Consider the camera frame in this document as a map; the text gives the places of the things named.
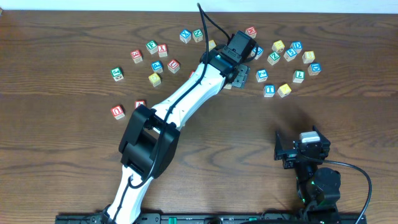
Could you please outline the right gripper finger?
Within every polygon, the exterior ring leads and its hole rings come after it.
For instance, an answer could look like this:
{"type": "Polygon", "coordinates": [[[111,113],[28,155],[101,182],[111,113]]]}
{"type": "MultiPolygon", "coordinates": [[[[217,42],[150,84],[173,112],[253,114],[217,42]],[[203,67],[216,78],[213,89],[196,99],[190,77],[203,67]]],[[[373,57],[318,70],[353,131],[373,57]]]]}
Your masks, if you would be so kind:
{"type": "Polygon", "coordinates": [[[283,158],[284,150],[280,141],[279,133],[275,132],[275,148],[274,148],[274,160],[278,161],[283,158]]]}
{"type": "Polygon", "coordinates": [[[319,135],[320,141],[322,142],[323,145],[330,144],[330,141],[318,130],[318,128],[315,125],[312,126],[312,129],[319,135]]]}

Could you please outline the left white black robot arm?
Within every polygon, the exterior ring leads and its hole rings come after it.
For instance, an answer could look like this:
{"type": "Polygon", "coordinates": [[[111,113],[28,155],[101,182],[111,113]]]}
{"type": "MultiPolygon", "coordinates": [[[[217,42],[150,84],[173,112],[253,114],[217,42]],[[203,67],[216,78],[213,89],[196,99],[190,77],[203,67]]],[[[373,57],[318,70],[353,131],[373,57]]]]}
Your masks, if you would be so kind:
{"type": "Polygon", "coordinates": [[[246,65],[256,56],[256,41],[242,31],[226,45],[207,48],[194,74],[164,101],[132,113],[119,144],[122,177],[114,202],[103,211],[103,223],[134,223],[152,180],[158,178],[174,158],[180,130],[205,101],[225,85],[242,88],[246,65]]]}

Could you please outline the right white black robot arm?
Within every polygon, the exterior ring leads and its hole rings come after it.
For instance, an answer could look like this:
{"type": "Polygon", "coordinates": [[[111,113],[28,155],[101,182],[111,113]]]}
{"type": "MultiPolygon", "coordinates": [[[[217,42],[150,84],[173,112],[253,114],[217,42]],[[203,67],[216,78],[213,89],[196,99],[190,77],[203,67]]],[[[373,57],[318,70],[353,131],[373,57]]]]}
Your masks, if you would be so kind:
{"type": "Polygon", "coordinates": [[[296,174],[297,193],[304,204],[299,219],[307,222],[340,222],[336,202],[340,199],[341,175],[319,165],[325,162],[331,142],[316,127],[300,134],[292,149],[283,149],[279,133],[275,134],[274,160],[296,174]]]}

